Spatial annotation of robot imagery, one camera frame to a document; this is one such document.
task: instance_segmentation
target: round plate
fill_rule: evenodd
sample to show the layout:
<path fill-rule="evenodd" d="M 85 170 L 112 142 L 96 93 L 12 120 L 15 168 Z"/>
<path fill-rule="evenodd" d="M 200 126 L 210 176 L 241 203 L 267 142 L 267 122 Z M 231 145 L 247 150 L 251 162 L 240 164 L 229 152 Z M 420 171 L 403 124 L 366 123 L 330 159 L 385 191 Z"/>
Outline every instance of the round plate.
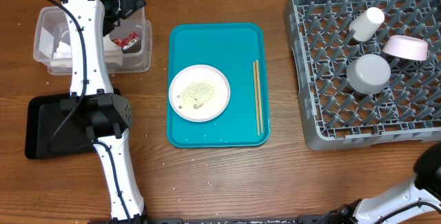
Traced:
<path fill-rule="evenodd" d="M 168 99 L 173 110 L 188 121 L 209 121 L 228 105 L 230 88 L 225 75 L 209 65 L 181 70 L 170 84 Z"/>

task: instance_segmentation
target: transparent bin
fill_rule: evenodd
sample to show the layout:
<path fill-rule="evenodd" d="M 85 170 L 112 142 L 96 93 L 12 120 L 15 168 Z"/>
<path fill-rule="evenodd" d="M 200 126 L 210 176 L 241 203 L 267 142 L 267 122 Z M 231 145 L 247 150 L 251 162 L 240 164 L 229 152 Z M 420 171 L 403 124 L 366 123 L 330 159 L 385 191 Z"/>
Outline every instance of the transparent bin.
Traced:
<path fill-rule="evenodd" d="M 141 40 L 141 48 L 127 54 L 105 52 L 108 73 L 145 72 L 150 67 L 152 56 L 152 26 L 145 19 L 144 8 L 130 18 L 121 20 L 121 25 L 110 33 L 111 39 L 124 39 L 135 32 Z M 60 41 L 70 44 L 68 23 L 60 8 L 46 7 L 40 11 L 34 39 L 34 59 L 45 64 L 53 75 L 72 73 L 72 57 L 53 59 Z"/>

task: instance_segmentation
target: gray dish drying rack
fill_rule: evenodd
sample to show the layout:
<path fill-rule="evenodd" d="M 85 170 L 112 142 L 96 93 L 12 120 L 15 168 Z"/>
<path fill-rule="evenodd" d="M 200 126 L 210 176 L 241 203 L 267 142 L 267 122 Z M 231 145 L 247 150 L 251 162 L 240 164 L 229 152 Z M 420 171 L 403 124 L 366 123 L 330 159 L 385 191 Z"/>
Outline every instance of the gray dish drying rack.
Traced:
<path fill-rule="evenodd" d="M 390 141 L 441 140 L 441 0 L 289 0 L 284 11 L 299 84 L 306 144 L 313 150 L 367 147 Z M 372 38 L 355 43 L 349 23 L 372 6 L 385 21 Z M 381 53 L 395 34 L 424 39 L 428 59 Z M 346 68 L 364 54 L 380 54 L 391 78 L 379 94 L 351 89 Z"/>

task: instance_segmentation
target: wood grain surface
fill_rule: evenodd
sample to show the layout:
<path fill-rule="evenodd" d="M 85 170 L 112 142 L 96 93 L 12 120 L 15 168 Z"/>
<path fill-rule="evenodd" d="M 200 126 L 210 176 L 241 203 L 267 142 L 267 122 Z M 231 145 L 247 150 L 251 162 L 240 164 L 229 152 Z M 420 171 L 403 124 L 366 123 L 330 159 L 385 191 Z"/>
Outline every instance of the wood grain surface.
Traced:
<path fill-rule="evenodd" d="M 114 87 L 133 108 L 130 154 L 153 217 L 289 217 L 317 214 L 375 196 L 412 175 L 432 143 L 397 142 L 315 152 L 306 145 L 294 60 L 283 23 L 287 0 L 147 0 L 152 66 L 117 74 Z M 35 96 L 67 92 L 70 77 L 48 74 L 32 58 L 44 0 L 0 0 L 0 223 L 86 223 L 110 217 L 96 154 L 28 160 L 27 106 Z M 178 149 L 166 137 L 169 35 L 183 23 L 254 22 L 265 38 L 271 136 L 260 147 Z M 440 223 L 435 214 L 407 223 Z"/>

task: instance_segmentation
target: blue tray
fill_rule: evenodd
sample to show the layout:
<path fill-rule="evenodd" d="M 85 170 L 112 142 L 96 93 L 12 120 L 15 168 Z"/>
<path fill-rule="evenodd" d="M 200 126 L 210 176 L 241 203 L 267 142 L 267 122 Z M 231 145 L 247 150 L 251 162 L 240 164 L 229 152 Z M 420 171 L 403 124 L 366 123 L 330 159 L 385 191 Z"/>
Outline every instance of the blue tray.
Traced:
<path fill-rule="evenodd" d="M 253 61 L 259 60 L 263 134 L 257 135 Z M 253 23 L 181 25 L 170 35 L 168 87 L 182 69 L 205 64 L 228 79 L 231 97 L 225 111 L 203 123 L 187 121 L 167 98 L 167 137 L 183 148 L 262 145 L 269 137 L 269 104 L 262 30 Z"/>

